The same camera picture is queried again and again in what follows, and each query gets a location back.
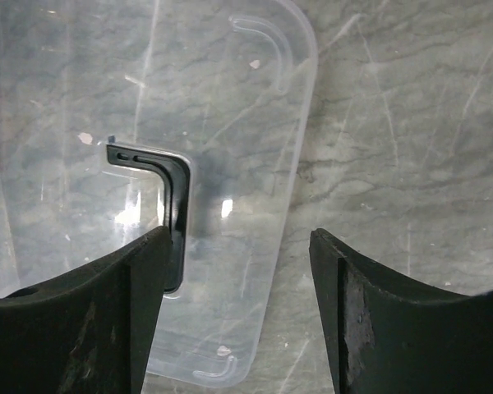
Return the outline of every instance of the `black metal part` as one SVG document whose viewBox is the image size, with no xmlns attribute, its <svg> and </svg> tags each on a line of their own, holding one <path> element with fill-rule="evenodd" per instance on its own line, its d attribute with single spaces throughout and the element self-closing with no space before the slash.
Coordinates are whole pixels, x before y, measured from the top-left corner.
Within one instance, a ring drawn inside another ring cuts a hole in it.
<svg viewBox="0 0 493 394">
<path fill-rule="evenodd" d="M 180 157 L 115 145 L 112 137 L 106 146 L 108 162 L 114 166 L 137 168 L 158 174 L 164 183 L 164 225 L 172 237 L 172 266 L 165 292 L 176 291 L 182 283 L 187 231 L 190 167 Z"/>
<path fill-rule="evenodd" d="M 171 241 L 158 227 L 0 300 L 0 394 L 141 392 Z"/>
<path fill-rule="evenodd" d="M 337 394 L 493 394 L 493 291 L 428 286 L 321 229 L 310 254 Z"/>
</svg>

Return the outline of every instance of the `plastic lid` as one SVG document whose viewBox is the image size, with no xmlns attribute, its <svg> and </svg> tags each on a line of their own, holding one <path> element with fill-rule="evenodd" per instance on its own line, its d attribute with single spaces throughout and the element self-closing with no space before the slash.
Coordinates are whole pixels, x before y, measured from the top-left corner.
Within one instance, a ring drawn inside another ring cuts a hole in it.
<svg viewBox="0 0 493 394">
<path fill-rule="evenodd" d="M 161 224 L 163 182 L 106 142 L 191 161 L 184 278 L 149 371 L 242 380 L 270 292 L 317 50 L 283 0 L 0 2 L 0 296 Z"/>
</svg>

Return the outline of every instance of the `gray marble countertop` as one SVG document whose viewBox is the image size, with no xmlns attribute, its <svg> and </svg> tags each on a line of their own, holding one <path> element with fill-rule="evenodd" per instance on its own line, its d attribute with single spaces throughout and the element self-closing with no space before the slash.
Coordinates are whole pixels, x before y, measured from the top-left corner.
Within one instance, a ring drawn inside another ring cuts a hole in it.
<svg viewBox="0 0 493 394">
<path fill-rule="evenodd" d="M 297 0 L 320 69 L 260 344 L 245 381 L 145 392 L 332 393 L 310 231 L 435 286 L 493 288 L 493 0 Z"/>
</svg>

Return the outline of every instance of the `transparent plastic container lid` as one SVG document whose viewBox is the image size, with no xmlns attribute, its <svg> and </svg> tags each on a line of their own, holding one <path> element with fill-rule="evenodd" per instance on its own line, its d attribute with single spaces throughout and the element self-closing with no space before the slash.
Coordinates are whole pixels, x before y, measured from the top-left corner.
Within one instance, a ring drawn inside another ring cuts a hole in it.
<svg viewBox="0 0 493 394">
<path fill-rule="evenodd" d="M 163 224 L 164 184 L 106 144 L 191 167 L 184 272 L 149 371 L 248 373 L 317 68 L 286 0 L 0 2 L 0 297 Z"/>
</svg>

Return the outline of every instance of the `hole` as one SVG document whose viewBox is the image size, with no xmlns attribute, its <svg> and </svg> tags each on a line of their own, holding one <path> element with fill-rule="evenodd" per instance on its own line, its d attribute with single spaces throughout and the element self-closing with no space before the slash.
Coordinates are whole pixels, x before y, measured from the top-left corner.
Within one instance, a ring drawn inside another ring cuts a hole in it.
<svg viewBox="0 0 493 394">
<path fill-rule="evenodd" d="M 26 287 L 24 289 L 20 289 L 15 291 L 14 293 L 8 295 L 6 298 L 18 298 L 18 297 L 25 297 L 25 296 L 31 296 L 32 294 L 36 293 L 38 289 L 36 287 Z"/>
</svg>

